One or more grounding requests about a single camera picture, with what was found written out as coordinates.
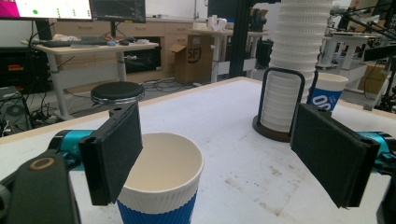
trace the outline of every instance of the computer monitor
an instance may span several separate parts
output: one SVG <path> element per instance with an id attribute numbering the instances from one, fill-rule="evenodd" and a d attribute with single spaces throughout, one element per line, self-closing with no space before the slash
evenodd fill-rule
<path id="1" fill-rule="evenodd" d="M 35 21 L 41 40 L 52 39 L 49 19 L 91 21 L 90 0 L 0 0 L 0 20 Z"/>
<path id="2" fill-rule="evenodd" d="M 207 16 L 217 15 L 218 18 L 235 22 L 237 0 L 211 0 L 207 5 Z"/>
<path id="3" fill-rule="evenodd" d="M 112 36 L 116 36 L 116 21 L 146 23 L 145 0 L 91 0 L 91 4 L 95 21 L 111 21 Z"/>

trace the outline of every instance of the stacked paper cups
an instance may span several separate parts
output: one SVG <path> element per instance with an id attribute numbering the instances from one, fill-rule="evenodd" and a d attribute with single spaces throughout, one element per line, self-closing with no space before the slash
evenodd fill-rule
<path id="1" fill-rule="evenodd" d="M 282 0 L 280 4 L 269 65 L 304 75 L 303 103 L 312 86 L 331 8 L 332 0 Z M 263 126 L 289 132 L 300 83 L 300 78 L 292 74 L 268 74 L 262 104 Z"/>

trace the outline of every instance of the black cable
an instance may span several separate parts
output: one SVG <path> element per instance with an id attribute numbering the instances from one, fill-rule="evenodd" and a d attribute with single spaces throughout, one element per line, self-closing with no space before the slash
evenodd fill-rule
<path id="1" fill-rule="evenodd" d="M 154 80 L 147 81 L 142 84 L 145 91 L 175 92 L 181 89 L 191 89 L 192 85 L 183 85 L 174 80 Z"/>

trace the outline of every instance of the black stool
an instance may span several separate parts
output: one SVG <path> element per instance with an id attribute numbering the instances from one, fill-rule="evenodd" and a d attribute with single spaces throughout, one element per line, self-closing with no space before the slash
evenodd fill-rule
<path id="1" fill-rule="evenodd" d="M 142 85 L 126 81 L 108 82 L 91 90 L 91 99 L 102 105 L 133 103 L 144 96 L 145 89 Z"/>

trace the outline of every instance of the desk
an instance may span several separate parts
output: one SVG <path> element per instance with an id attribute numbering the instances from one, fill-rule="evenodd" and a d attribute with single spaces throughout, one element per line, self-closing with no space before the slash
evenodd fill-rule
<path id="1" fill-rule="evenodd" d="M 340 76 L 348 78 L 348 83 L 346 87 L 348 89 L 356 90 L 358 88 L 359 82 L 361 78 L 364 76 L 367 66 L 364 62 L 361 62 L 361 65 L 352 68 L 352 60 L 355 55 L 356 47 L 361 47 L 363 44 L 367 44 L 369 38 L 380 37 L 381 35 L 373 35 L 373 34 L 362 34 L 362 33 L 350 33 L 350 32 L 333 32 L 332 38 L 326 39 L 326 44 L 330 45 L 327 48 L 327 51 L 324 52 L 325 55 L 332 57 L 334 54 L 336 43 L 343 42 L 348 46 L 348 50 L 346 52 L 346 56 L 343 64 L 341 65 Z"/>
<path id="2" fill-rule="evenodd" d="M 47 48 L 42 45 L 35 46 L 47 53 L 49 60 L 50 75 L 52 77 L 53 88 L 59 106 L 57 117 L 63 120 L 73 119 L 69 114 L 64 98 L 64 89 L 83 86 L 86 84 L 119 78 L 126 81 L 126 70 L 124 61 L 124 51 L 139 49 L 154 49 L 158 44 L 130 44 L 129 46 L 100 46 L 98 49 L 71 49 L 71 48 Z M 74 56 L 84 54 L 99 54 L 114 52 L 117 54 L 117 63 L 97 64 L 96 66 L 83 67 L 79 69 L 62 70 L 56 61 L 57 56 Z"/>
<path id="3" fill-rule="evenodd" d="M 261 89 L 259 81 L 237 77 L 139 102 L 142 133 L 177 133 L 204 153 L 192 224 L 376 223 L 389 177 L 371 175 L 360 208 L 336 208 L 289 144 L 253 130 Z M 355 131 L 396 136 L 396 116 L 375 113 L 340 102 L 333 117 Z M 60 130 L 95 130 L 107 119 L 102 112 L 0 138 L 0 179 L 44 151 Z M 116 205 L 91 206 L 83 172 L 70 175 L 83 223 L 121 223 Z"/>
<path id="4" fill-rule="evenodd" d="M 213 50 L 213 63 L 212 63 L 212 77 L 211 82 L 218 81 L 218 75 L 228 74 L 230 70 L 230 62 L 224 62 L 225 50 L 227 46 L 227 36 L 233 35 L 233 30 L 225 31 L 210 31 L 210 30 L 191 30 L 193 33 L 200 35 L 212 35 L 215 38 L 215 49 Z M 250 59 L 244 61 L 243 71 L 247 72 L 247 77 L 253 76 L 253 71 L 256 67 L 256 50 L 259 38 L 269 35 L 269 32 L 247 32 L 247 49 L 250 51 Z"/>

